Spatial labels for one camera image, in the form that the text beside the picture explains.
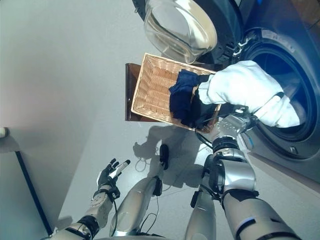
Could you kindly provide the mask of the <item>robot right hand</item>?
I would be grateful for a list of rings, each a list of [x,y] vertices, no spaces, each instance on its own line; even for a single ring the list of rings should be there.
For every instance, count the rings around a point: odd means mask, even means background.
[[[220,106],[219,116],[227,117],[229,115],[245,115],[248,113],[248,106],[240,104],[225,103]]]

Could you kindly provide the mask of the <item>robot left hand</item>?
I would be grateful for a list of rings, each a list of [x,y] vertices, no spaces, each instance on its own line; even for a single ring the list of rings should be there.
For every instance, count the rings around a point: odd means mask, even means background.
[[[113,158],[99,173],[97,178],[97,189],[100,190],[104,186],[115,188],[119,176],[122,174],[123,170],[130,165],[130,163],[131,161],[129,159],[120,163],[115,158]]]

